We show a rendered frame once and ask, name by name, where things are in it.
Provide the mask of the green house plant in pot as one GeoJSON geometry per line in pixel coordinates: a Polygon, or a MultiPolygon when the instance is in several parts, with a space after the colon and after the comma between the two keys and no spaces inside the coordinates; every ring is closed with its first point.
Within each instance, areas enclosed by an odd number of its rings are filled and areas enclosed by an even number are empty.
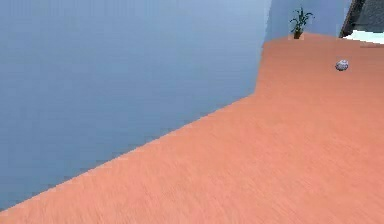
{"type": "Polygon", "coordinates": [[[296,10],[297,16],[290,20],[293,23],[291,33],[294,39],[299,39],[304,32],[304,28],[310,18],[314,18],[314,14],[311,12],[305,12],[302,7],[296,10]]]}

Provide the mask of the dark framed doorway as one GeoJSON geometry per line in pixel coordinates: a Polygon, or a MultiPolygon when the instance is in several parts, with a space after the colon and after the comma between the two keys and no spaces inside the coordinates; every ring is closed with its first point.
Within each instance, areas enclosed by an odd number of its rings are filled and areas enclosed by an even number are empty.
{"type": "Polygon", "coordinates": [[[384,33],[384,0],[351,0],[339,37],[354,30],[384,33]]]}

